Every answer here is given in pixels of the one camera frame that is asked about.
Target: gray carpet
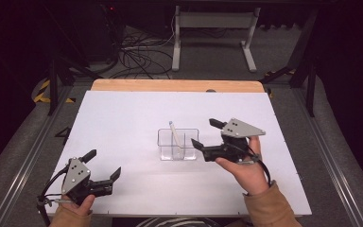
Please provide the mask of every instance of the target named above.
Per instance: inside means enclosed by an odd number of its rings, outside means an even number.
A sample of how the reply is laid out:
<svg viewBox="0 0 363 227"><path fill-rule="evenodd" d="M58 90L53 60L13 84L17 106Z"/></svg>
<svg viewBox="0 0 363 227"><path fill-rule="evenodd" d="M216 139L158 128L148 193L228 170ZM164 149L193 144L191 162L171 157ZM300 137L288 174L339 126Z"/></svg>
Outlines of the gray carpet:
<svg viewBox="0 0 363 227"><path fill-rule="evenodd" d="M239 47L239 41L244 39L244 35L245 32L241 30L228 31L218 39L210 38L200 32L185 34L181 39L180 71L169 72L168 75L173 79L258 80L267 71L276 71L286 65L300 31L297 28L268 31L257 29L251 44L251 52L258 68L258 72L254 74L249 72ZM172 55L172 44L158 49ZM150 57L164 67L171 65L171 59L160 53L150 54ZM108 78L122 69L124 67L119 63L103 77ZM139 75L137 78L146 79L147 77ZM164 79L166 75L159 75L156 78ZM272 91L271 103L293 161L302 176L302 185L313 211L312 216L301 217L299 222L309 227L355 226L322 160L320 147L308 124L306 113L301 108L302 103L295 95L304 93L305 87L298 90L290 89L286 84L289 78L290 76L281 77L271 84L266 84L265 87ZM31 166L32 171L29 176L26 176L18 198L11 198L14 205L9 207L7 218L2 220L1 226L44 226L35 208L36 196L51 177L63 149L63 138L55 137L55 134L66 127L72 127L85 91L90 89L91 84L92 81L89 78L77 78L68 95L75 98L76 102L64 103L60 108L41 146L38 160L34 166ZM49 119L48 110L48 103L37 103L36 108L13 135L0 156L0 205L22 163L33 148L44 122L47 118ZM313 120L320 126L325 142L346 177L357 202L356 205L363 214L363 172L338 128L320 80L317 81L314 111L316 117ZM121 225L116 223L112 225L111 218L98 216L93 217L92 226L128 227L124 222Z"/></svg>

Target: finger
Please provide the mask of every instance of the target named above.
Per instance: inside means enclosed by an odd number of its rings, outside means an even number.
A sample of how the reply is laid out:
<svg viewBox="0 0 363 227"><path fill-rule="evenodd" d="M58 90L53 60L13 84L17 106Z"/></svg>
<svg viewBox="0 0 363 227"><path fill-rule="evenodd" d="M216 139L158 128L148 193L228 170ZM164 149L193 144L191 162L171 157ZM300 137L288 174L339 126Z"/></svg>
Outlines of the finger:
<svg viewBox="0 0 363 227"><path fill-rule="evenodd" d="M261 153L261 143L258 136L250 137L249 146L254 151L254 153Z"/></svg>
<svg viewBox="0 0 363 227"><path fill-rule="evenodd" d="M62 199L62 200L67 200L67 201L69 201L69 200L70 200L70 198L69 198L69 197L67 197L66 195L61 195L61 199Z"/></svg>
<svg viewBox="0 0 363 227"><path fill-rule="evenodd" d="M86 197L84 199L83 203L81 204L81 206L79 207L78 213L82 216L87 216L88 213L90 213L94 200L95 200L94 195L89 195L88 197Z"/></svg>
<svg viewBox="0 0 363 227"><path fill-rule="evenodd" d="M229 171L230 173L234 173L236 170L236 163L232 163L231 161L224 159L224 158L216 158L215 162L222 166L224 169L226 169L227 171Z"/></svg>

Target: metal frame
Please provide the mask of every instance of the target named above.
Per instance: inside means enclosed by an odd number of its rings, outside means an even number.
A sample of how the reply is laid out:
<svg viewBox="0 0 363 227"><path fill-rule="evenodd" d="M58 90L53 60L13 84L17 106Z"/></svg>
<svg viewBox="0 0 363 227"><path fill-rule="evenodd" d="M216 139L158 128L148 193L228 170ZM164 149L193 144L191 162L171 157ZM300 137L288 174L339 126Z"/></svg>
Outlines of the metal frame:
<svg viewBox="0 0 363 227"><path fill-rule="evenodd" d="M38 157L42 152L43 145L46 140L46 136L51 130L55 119L57 118L61 107L66 101L66 98L72 91L72 87L66 86L61 91L59 96L59 104L55 111L48 115L43 122L43 127L38 134L37 139L35 140L31 150L29 151L25 161L23 162L22 166L19 169L19 172L16 174L13 182L11 183L10 189L6 196L4 197L3 201L0 204L0 226L5 226L5 223L10 215L11 210L13 209L14 204L16 203L17 199L20 196L20 193L25 186L28 176L31 174L31 170L34 165L37 163Z"/></svg>
<svg viewBox="0 0 363 227"><path fill-rule="evenodd" d="M181 27L232 27L249 29L247 39L241 41L241 47L250 72L256 72L257 69L250 51L250 45L258 21L259 11L260 8L256 8L254 12L245 13L184 12L180 10L179 6L176 6L172 70L178 71L180 68Z"/></svg>
<svg viewBox="0 0 363 227"><path fill-rule="evenodd" d="M332 182L335 185L336 191L340 196L341 202L346 209L350 221L352 222L353 226L363 226L363 214L357 205L356 199L354 197L352 189L347 183L346 177L341 171L339 165L337 164L337 161L335 160L331 150L329 149L325 139L323 138L316 118L312 117L306 110L306 104L300 89L293 89L293 94L300 102L302 113L305 115L305 119L317 141L317 146L320 151L320 157L322 158L322 161L324 162L326 169L331 176Z"/></svg>

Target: dark equipment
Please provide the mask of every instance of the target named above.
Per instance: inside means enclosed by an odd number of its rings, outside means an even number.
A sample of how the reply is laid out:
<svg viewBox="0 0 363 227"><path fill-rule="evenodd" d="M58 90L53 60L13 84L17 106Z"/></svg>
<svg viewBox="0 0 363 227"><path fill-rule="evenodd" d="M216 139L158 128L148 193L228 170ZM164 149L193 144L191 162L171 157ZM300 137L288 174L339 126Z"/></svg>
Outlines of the dark equipment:
<svg viewBox="0 0 363 227"><path fill-rule="evenodd" d="M37 209L43 216L46 226L50 225L50 220L46 214L45 205L52 205L52 201L56 202L74 202L81 205L88 195L96 197L108 196L112 194L112 185L120 177L121 167L119 167L110 177L109 180L94 182L90 180L91 171L85 166L91 159L96 156L96 149L91 150L83 157L69 159L69 163L64 169L58 172L45 186L43 193L37 197ZM46 191L50 185L65 173L61 194L66 195L71 201L50 200L46 195Z"/></svg>
<svg viewBox="0 0 363 227"><path fill-rule="evenodd" d="M193 147L202 152L205 162L214 162L216 158L220 157L240 165L258 163L267 174L268 185L270 186L270 174L267 166L262 162L261 154L255 153L247 142L247 137L265 135L265 131L235 118L232 118L229 123L211 118L209 124L221 130L223 143L220 146L205 147L199 141L191 139Z"/></svg>

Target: metal rod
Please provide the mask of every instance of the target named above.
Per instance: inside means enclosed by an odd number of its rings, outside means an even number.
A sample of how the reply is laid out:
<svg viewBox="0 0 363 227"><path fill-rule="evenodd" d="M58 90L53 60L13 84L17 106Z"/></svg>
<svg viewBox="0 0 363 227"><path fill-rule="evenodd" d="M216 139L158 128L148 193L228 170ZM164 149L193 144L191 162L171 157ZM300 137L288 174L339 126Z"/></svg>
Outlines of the metal rod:
<svg viewBox="0 0 363 227"><path fill-rule="evenodd" d="M332 155L325 139L323 138L322 133L320 132L320 127L318 126L317 119L315 117L311 117L308 111L305 108L305 101L303 97L303 93L301 93L300 89L292 89L293 94L296 99L300 102L301 110L305 115L305 118L308 124L311 127L311 130L318 142L320 157L324 162L326 169L329 172L329 175L332 178L332 182L335 185L336 191L340 196L340 199L346 209L346 212L352 222L353 226L361 226L363 227L363 214L361 213L353 195L353 192L347 183L346 177L338 166L335 158Z"/></svg>
<svg viewBox="0 0 363 227"><path fill-rule="evenodd" d="M46 136L49 133L53 123L55 122L58 113L65 102L66 98L70 94L72 87L64 87L60 93L60 102L58 107L56 108L55 112L52 115L48 115L43 122L43 127L40 130L37 139L35 140L30 152L28 153L25 161L23 162L22 166L20 167L19 172L17 173L16 177L14 178L12 184L10 185L9 191L4 197L1 205L0 205L0 226L4 226L5 222L7 221L10 212L17 202L17 199L22 192L28 176L31 173L32 168L34 167L35 163L40 156L40 153L43 149L43 144L45 142Z"/></svg>

